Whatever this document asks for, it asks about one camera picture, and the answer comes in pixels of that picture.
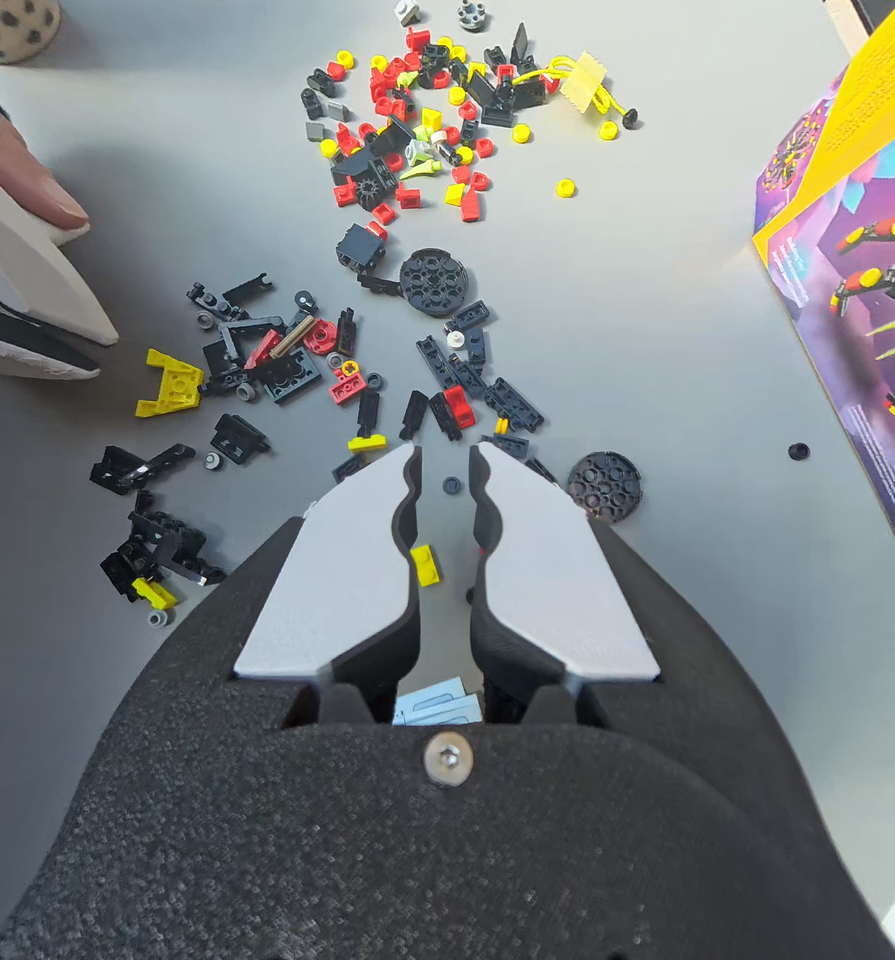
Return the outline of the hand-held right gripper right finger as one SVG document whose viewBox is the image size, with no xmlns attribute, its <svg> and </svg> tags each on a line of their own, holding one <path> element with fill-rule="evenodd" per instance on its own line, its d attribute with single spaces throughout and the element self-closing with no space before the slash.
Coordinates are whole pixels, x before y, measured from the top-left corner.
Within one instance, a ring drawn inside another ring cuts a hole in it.
<svg viewBox="0 0 895 960">
<path fill-rule="evenodd" d="M 470 648 L 485 679 L 507 695 L 655 681 L 660 666 L 585 511 L 489 441 L 468 453 L 483 551 Z"/>
</svg>

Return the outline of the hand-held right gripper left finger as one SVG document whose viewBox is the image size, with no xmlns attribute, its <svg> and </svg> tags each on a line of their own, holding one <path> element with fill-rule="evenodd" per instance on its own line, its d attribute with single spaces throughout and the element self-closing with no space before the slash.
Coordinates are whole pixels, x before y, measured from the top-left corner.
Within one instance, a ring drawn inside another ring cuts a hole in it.
<svg viewBox="0 0 895 960">
<path fill-rule="evenodd" d="M 420 654 L 410 549 L 422 449 L 405 443 L 310 507 L 233 670 L 241 680 L 394 690 Z"/>
</svg>

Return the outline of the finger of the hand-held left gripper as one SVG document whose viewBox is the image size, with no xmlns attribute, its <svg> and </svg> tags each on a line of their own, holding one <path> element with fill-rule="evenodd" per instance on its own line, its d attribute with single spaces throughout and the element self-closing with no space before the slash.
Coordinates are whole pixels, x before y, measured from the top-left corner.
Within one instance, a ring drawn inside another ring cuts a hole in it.
<svg viewBox="0 0 895 960">
<path fill-rule="evenodd" d="M 101 368 L 53 326 L 0 301 L 0 376 L 43 380 L 91 380 Z"/>
<path fill-rule="evenodd" d="M 109 347 L 118 342 L 118 331 L 60 250 L 89 229 L 62 230 L 0 186 L 0 306 Z"/>
</svg>

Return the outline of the light blue instruction booklet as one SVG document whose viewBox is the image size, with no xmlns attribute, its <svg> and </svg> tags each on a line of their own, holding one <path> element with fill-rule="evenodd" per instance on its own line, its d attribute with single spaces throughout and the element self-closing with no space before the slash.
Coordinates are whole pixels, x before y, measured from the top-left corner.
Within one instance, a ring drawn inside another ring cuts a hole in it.
<svg viewBox="0 0 895 960">
<path fill-rule="evenodd" d="M 460 677 L 440 681 L 399 695 L 394 704 L 393 726 L 442 727 L 482 723 L 478 696 L 465 690 Z"/>
</svg>

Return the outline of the cluster of black red pieces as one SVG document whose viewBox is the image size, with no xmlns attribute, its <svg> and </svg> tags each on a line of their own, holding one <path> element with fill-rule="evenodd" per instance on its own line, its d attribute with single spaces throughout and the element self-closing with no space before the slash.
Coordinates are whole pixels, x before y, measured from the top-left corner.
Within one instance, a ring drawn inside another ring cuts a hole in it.
<svg viewBox="0 0 895 960">
<path fill-rule="evenodd" d="M 221 295 L 201 282 L 186 292 L 197 308 L 198 326 L 218 334 L 202 349 L 201 397 L 231 395 L 250 403 L 263 395 L 285 404 L 322 380 L 321 361 L 328 368 L 332 401 L 337 406 L 358 401 L 356 437 L 376 434 L 383 379 L 359 366 L 355 310 L 347 307 L 336 320 L 326 319 L 313 294 L 299 290 L 290 318 L 251 315 L 246 303 L 273 288 L 263 272 Z"/>
</svg>

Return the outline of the person's left hand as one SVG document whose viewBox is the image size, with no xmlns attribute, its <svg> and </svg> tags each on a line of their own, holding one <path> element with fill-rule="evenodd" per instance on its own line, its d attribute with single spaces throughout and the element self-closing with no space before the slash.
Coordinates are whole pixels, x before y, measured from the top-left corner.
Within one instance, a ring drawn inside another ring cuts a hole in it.
<svg viewBox="0 0 895 960">
<path fill-rule="evenodd" d="M 0 116 L 0 186 L 22 209 L 62 231 L 78 231 L 91 223 L 87 212 L 36 159 L 4 116 Z"/>
</svg>

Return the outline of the round black toy plate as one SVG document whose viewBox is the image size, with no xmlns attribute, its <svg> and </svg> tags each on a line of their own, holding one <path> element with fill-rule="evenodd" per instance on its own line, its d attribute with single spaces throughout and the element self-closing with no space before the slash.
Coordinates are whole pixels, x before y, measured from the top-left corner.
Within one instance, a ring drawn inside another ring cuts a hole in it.
<svg viewBox="0 0 895 960">
<path fill-rule="evenodd" d="M 630 517 L 644 494 L 637 467 L 615 451 L 594 451 L 582 457 L 571 469 L 565 491 L 590 519 L 609 524 Z"/>
<path fill-rule="evenodd" d="M 398 282 L 410 306 L 431 317 L 446 317 L 464 306 L 469 274 L 447 250 L 424 247 L 401 264 Z"/>
</svg>

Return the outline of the yellow wedge toy plate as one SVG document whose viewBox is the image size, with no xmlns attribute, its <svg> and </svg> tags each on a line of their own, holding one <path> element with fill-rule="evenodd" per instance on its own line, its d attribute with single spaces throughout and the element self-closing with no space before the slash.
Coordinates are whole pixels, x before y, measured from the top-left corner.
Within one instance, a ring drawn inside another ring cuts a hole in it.
<svg viewBox="0 0 895 960">
<path fill-rule="evenodd" d="M 136 403 L 135 416 L 148 419 L 171 413 L 196 409 L 201 402 L 201 386 L 205 374 L 201 368 L 191 366 L 154 348 L 149 348 L 146 365 L 162 372 L 157 398 Z"/>
</svg>

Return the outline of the cluster of black bricks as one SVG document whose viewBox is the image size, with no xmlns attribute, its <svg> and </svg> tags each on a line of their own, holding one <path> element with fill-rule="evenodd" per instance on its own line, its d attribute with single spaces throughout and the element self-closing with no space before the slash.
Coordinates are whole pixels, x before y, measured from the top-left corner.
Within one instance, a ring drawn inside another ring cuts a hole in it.
<svg viewBox="0 0 895 960">
<path fill-rule="evenodd" d="M 109 445 L 91 468 L 89 479 L 118 496 L 135 495 L 128 538 L 101 561 L 101 569 L 119 595 L 148 604 L 147 622 L 163 628 L 178 598 L 165 586 L 172 573 L 202 587 L 224 582 L 227 573 L 201 557 L 207 537 L 175 515 L 156 510 L 148 484 L 193 459 L 194 448 L 176 443 L 150 459 Z"/>
</svg>

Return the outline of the cluster of dark blue plates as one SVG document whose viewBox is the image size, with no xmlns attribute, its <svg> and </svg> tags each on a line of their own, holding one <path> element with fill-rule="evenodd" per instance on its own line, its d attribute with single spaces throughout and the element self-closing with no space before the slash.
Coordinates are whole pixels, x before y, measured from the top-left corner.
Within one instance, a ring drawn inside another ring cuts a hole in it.
<svg viewBox="0 0 895 960">
<path fill-rule="evenodd" d="M 428 335 L 417 340 L 417 353 L 437 383 L 431 395 L 415 391 L 403 419 L 400 437 L 409 440 L 420 426 L 425 410 L 434 415 L 441 434 L 452 442 L 477 425 L 472 402 L 483 402 L 497 416 L 497 426 L 488 437 L 514 458 L 527 461 L 529 443 L 517 438 L 518 431 L 535 433 L 545 418 L 509 380 L 496 374 L 486 378 L 489 351 L 486 326 L 492 314 L 478 300 L 460 309 L 443 326 L 442 341 Z"/>
</svg>

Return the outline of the spotted ceramic cup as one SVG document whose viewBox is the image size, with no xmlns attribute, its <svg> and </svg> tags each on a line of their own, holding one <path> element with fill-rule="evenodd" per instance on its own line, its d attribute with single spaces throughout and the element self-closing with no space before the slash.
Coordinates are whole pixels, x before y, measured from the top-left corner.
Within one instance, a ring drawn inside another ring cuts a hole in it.
<svg viewBox="0 0 895 960">
<path fill-rule="evenodd" d="M 27 61 L 45 50 L 62 24 L 58 1 L 0 1 L 0 65 Z"/>
</svg>

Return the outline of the dark blue toy block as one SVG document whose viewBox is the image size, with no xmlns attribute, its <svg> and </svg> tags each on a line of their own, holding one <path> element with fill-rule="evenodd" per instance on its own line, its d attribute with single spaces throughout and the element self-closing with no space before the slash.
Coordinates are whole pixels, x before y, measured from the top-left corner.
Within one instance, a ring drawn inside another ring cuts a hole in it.
<svg viewBox="0 0 895 960">
<path fill-rule="evenodd" d="M 386 256 L 382 237 L 359 223 L 348 228 L 335 250 L 339 264 L 357 275 L 376 270 Z"/>
</svg>

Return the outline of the pile of red yellow bricks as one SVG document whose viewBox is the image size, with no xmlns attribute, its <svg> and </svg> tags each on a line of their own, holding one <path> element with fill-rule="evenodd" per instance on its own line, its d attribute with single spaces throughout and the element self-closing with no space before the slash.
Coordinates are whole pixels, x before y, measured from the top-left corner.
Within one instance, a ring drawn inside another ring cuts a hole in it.
<svg viewBox="0 0 895 960">
<path fill-rule="evenodd" d="M 342 88 L 357 66 L 349 50 L 338 51 L 311 71 L 300 91 L 306 139 L 328 164 L 337 207 L 358 206 L 370 216 L 368 230 L 384 238 L 399 211 L 423 206 L 421 178 L 446 177 L 443 202 L 464 223 L 481 218 L 481 194 L 491 177 L 477 168 L 509 134 L 516 145 L 533 138 L 522 115 L 563 97 L 580 114 L 604 117 L 598 137 L 610 141 L 635 130 L 639 112 L 621 105 L 604 65 L 589 53 L 537 61 L 525 24 L 508 48 L 501 45 L 471 58 L 463 44 L 436 36 L 419 22 L 402 28 L 404 50 L 375 54 L 368 63 L 373 116 L 355 125 Z"/>
</svg>

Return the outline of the purple yellow toy set box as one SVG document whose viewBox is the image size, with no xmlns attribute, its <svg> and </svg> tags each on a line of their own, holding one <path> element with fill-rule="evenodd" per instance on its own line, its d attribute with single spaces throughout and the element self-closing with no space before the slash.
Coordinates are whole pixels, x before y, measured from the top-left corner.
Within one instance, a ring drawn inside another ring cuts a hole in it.
<svg viewBox="0 0 895 960">
<path fill-rule="evenodd" d="M 755 200 L 753 246 L 895 533 L 895 9 Z"/>
</svg>

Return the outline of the black toy bracket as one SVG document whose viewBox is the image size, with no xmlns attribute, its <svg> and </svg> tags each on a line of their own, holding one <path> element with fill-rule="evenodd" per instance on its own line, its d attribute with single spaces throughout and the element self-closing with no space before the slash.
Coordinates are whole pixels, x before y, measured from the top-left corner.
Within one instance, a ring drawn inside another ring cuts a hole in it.
<svg viewBox="0 0 895 960">
<path fill-rule="evenodd" d="M 238 414 L 222 414 L 214 426 L 211 448 L 238 466 L 272 447 L 266 435 Z"/>
</svg>

